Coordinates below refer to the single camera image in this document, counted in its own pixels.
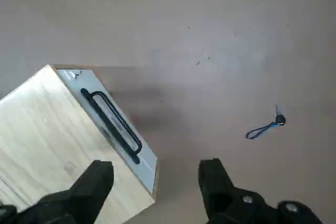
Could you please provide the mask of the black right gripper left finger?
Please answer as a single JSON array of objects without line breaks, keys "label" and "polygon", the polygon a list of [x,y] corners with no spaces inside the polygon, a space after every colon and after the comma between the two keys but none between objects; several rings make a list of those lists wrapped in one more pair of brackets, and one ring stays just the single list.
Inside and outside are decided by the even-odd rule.
[{"label": "black right gripper left finger", "polygon": [[114,184],[109,161],[93,161],[67,190],[42,197],[19,212],[1,205],[1,223],[95,223]]}]

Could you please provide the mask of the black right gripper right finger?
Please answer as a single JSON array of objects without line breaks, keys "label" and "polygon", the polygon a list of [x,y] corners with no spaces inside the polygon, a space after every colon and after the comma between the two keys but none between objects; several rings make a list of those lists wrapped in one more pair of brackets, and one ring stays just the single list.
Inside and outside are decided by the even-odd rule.
[{"label": "black right gripper right finger", "polygon": [[299,201],[284,200],[274,208],[260,194],[234,186],[218,158],[200,161],[198,183],[208,223],[322,223]]}]

